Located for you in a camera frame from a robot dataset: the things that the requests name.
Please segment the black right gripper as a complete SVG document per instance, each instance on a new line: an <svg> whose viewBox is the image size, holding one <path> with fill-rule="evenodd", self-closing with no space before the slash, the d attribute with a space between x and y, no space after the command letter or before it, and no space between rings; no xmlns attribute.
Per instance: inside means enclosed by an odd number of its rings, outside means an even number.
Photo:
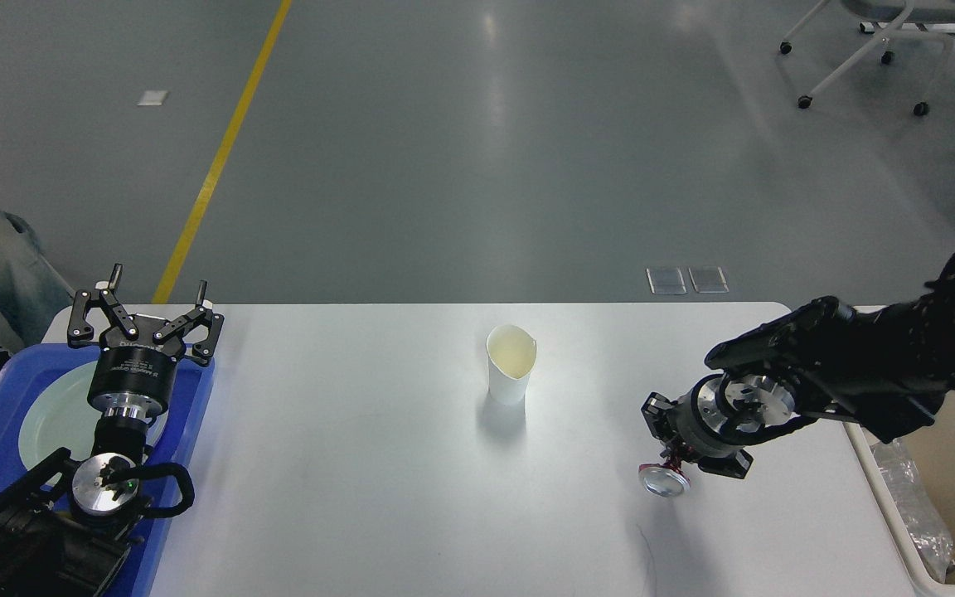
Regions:
<svg viewBox="0 0 955 597"><path fill-rule="evenodd" d="M728 422L728 415L717 404L721 385L721 377L702 378L678 400L651 392L641 413L654 439L662 444L679 443L680 458L693 461L702 473L746 479L753 455L719 432L720 425Z"/></svg>

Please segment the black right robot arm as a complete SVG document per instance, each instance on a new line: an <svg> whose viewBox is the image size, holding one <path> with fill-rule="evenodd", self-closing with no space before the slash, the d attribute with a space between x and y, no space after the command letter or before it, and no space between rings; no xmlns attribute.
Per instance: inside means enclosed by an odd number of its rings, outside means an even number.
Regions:
<svg viewBox="0 0 955 597"><path fill-rule="evenodd" d="M955 392L955 252L920 298L871 313L822 296L715 345L711 374L641 412L663 449L639 480L660 498L689 487L683 464L743 479L748 447L819 420L860 425L882 443L936 420Z"/></svg>

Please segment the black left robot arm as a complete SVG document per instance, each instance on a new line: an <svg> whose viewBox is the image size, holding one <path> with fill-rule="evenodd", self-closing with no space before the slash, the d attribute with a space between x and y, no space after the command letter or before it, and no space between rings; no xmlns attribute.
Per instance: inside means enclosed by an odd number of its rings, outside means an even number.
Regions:
<svg viewBox="0 0 955 597"><path fill-rule="evenodd" d="M136 529L196 502L183 464L149 457L148 432L169 416L178 367L212 363L223 314L198 284L175 318L129 313L123 267L76 292L65 342L96 347L86 400L99 413L88 456L60 447L0 492L0 596L102 596L138 544Z"/></svg>

